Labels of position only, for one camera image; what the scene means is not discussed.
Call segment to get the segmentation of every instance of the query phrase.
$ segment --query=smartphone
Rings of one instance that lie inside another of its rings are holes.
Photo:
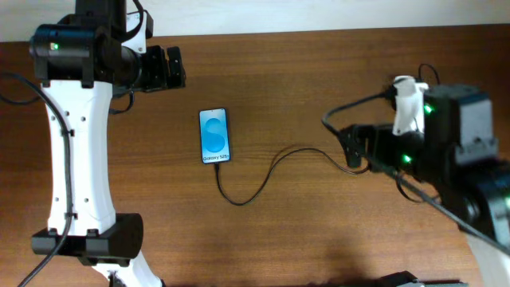
[[[217,108],[199,113],[202,162],[222,163],[230,160],[229,129],[226,110]]]

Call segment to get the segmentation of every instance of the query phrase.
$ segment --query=black cable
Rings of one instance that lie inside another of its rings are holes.
[[[362,173],[365,173],[368,171],[368,167],[365,167],[364,169],[362,170],[359,170],[359,171],[351,171],[351,170],[348,170],[347,168],[345,167],[342,167],[341,165],[339,165],[334,159],[331,158],[331,156],[329,156],[326,152],[324,151],[321,151],[320,149],[318,148],[314,148],[314,147],[304,147],[304,148],[299,148],[299,149],[296,149],[294,151],[291,151],[283,156],[281,156],[270,168],[269,168],[269,172],[268,174],[265,176],[265,179],[264,181],[262,182],[261,184],[261,187],[259,187],[258,191],[255,192],[255,194],[248,200],[246,200],[245,202],[234,202],[232,199],[230,199],[226,194],[225,192],[223,191],[223,188],[222,188],[222,184],[221,184],[221,180],[220,180],[220,164],[219,163],[215,163],[214,164],[214,172],[216,174],[216,184],[218,185],[218,189],[220,190],[220,194],[223,196],[224,199],[226,199],[227,202],[229,202],[230,204],[232,205],[235,205],[235,206],[245,206],[245,205],[248,205],[250,204],[253,200],[255,200],[262,192],[262,190],[264,189],[266,183],[269,181],[269,178],[271,177],[271,175],[273,174],[273,171],[275,170],[275,168],[277,167],[277,165],[279,163],[281,163],[281,161],[285,158],[287,158],[288,156],[290,155],[293,155],[297,152],[301,152],[301,151],[315,151],[315,152],[319,152],[320,154],[324,155],[327,159],[329,159],[329,161],[331,163],[333,163],[337,168],[339,168],[341,171],[343,172],[346,172],[348,173],[349,175],[361,175]]]
[[[436,77],[436,84],[437,85],[440,85],[441,84],[441,79],[439,78],[439,73],[437,72],[436,68],[434,68],[434,66],[432,66],[431,64],[421,64],[419,67],[418,67],[418,79],[420,79],[421,81],[423,81],[423,77],[422,77],[422,70],[424,67],[427,67],[429,69],[432,70],[434,76]]]
[[[412,199],[411,197],[409,197],[409,195],[407,195],[407,193],[402,189],[402,184],[400,183],[400,179],[402,179],[402,173],[398,174],[397,178],[395,179],[395,182],[397,184],[397,190],[398,192],[400,192],[400,194],[407,200],[409,200],[410,202],[414,202],[414,203],[417,203],[417,204],[421,204],[421,203],[424,203],[424,201],[419,201],[419,200],[416,200],[416,199]]]
[[[30,100],[16,101],[16,100],[8,99],[8,98],[4,97],[2,94],[0,94],[0,100],[2,102],[6,103],[6,104],[12,104],[12,105],[29,105],[29,104],[33,104],[33,103],[37,102],[40,99],[41,98],[39,96],[35,96],[34,98],[32,98]]]
[[[142,29],[142,24],[143,24],[142,4],[140,4],[140,2],[138,0],[133,0],[133,3],[135,3],[136,9],[138,9],[138,13],[140,14],[140,22],[133,30],[126,32],[123,36],[121,36],[117,39],[121,43],[131,40],[134,36],[136,36],[136,34],[140,31],[140,29]]]
[[[118,115],[118,114],[121,114],[121,113],[127,112],[127,111],[129,111],[131,108],[133,108],[133,104],[135,104],[135,92],[130,91],[130,92],[129,92],[129,104],[127,105],[127,108],[125,108],[125,109],[123,109],[123,110],[118,110],[118,109],[110,108],[110,109],[108,110],[108,113],[109,113],[110,115]]]
[[[37,265],[32,272],[30,272],[25,279],[23,279],[22,283],[19,284],[18,287],[26,286],[45,266],[48,264],[48,262],[58,254],[58,251],[60,248],[64,245],[65,239],[68,236],[69,230],[71,229],[71,223],[73,221],[73,189],[71,186],[71,143],[70,143],[70,137],[71,132],[67,128],[67,125],[65,124],[64,117],[62,114],[58,111],[55,104],[44,94],[44,92],[41,91],[39,87],[25,79],[23,76],[15,74],[15,73],[8,73],[8,72],[0,72],[0,77],[5,78],[13,78],[24,85],[27,85],[29,88],[31,88],[35,93],[43,99],[43,101],[46,103],[48,108],[51,110],[51,112],[55,115],[59,125],[62,129],[62,139],[64,140],[64,165],[65,165],[65,193],[66,193],[66,214],[65,214],[65,227],[64,232],[62,233],[61,240],[51,249],[48,255]]]
[[[387,98],[388,94],[391,91],[392,91],[392,89],[389,89],[386,92],[382,92],[380,94],[373,95],[373,96],[368,96],[368,97],[363,98],[361,100],[357,100],[356,102],[353,102],[353,103],[350,103],[350,104],[345,104],[343,106],[339,106],[338,108],[333,108],[331,111],[326,112],[326,114],[322,117],[322,124],[324,125],[324,127],[326,127],[328,129],[328,131],[330,131],[333,134],[336,134],[337,133],[336,129],[329,123],[329,118],[331,116],[333,116],[337,112],[342,112],[343,110],[346,110],[348,108],[353,108],[353,107],[355,107],[357,105],[365,104],[366,102],[371,101],[371,100]]]

